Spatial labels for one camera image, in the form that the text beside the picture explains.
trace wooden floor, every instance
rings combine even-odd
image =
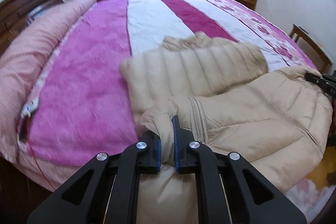
[[[325,186],[330,186],[327,180],[327,175],[335,171],[336,171],[336,148],[327,147],[321,163],[314,169],[313,172],[311,172],[307,176],[307,179],[312,180],[315,183],[316,188],[318,190],[321,190]],[[330,182],[331,184],[336,184],[336,176]]]

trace bed sheet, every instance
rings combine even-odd
[[[95,154],[120,153],[136,142],[127,86],[118,73],[118,63],[131,54],[159,47],[165,35],[185,38],[198,31],[258,45],[270,71],[294,65],[314,67],[284,32],[234,0],[101,1],[69,30],[32,90],[31,98],[39,96],[41,105],[29,142],[19,142],[17,168],[53,191]],[[103,70],[109,77],[99,73],[102,67],[109,68]],[[77,69],[86,77],[78,78]],[[81,104],[106,85],[114,95],[100,99],[100,107],[94,102]],[[84,95],[74,97],[76,90]],[[68,110],[62,107],[64,102],[71,106]]]

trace pink blanket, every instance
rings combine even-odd
[[[128,0],[107,0],[68,36],[40,93],[30,146],[43,160],[81,166],[138,140],[119,62],[130,56]]]

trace quilted fabric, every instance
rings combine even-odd
[[[49,55],[73,23],[96,0],[60,4],[26,28],[0,58],[0,153],[16,162],[16,125]]]
[[[317,85],[304,80],[307,71],[319,74],[308,67],[283,68],[224,94],[171,97],[148,109],[137,133],[160,136],[162,166],[155,180],[142,176],[138,222],[197,221],[194,176],[181,177],[173,167],[174,115],[196,140],[217,153],[240,153],[283,193],[310,173],[323,157],[332,107]]]
[[[158,100],[181,95],[211,97],[268,71],[257,46],[222,38],[208,39],[212,42],[206,45],[211,47],[147,51],[120,64],[119,71],[128,84],[135,120]],[[190,44],[197,44],[197,40],[187,39]],[[171,45],[166,39],[163,47],[175,50],[176,43]]]

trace wooden chair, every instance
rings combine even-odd
[[[295,43],[297,43],[299,38],[301,37],[317,53],[317,55],[320,57],[320,59],[322,60],[322,63],[323,63],[321,68],[318,69],[319,72],[324,73],[327,69],[329,69],[332,66],[333,63],[332,63],[331,59],[325,54],[323,49],[311,38],[309,33],[306,32],[304,29],[302,29],[301,27],[298,27],[296,25],[293,25],[293,30],[292,30],[291,34],[289,35],[289,37]]]

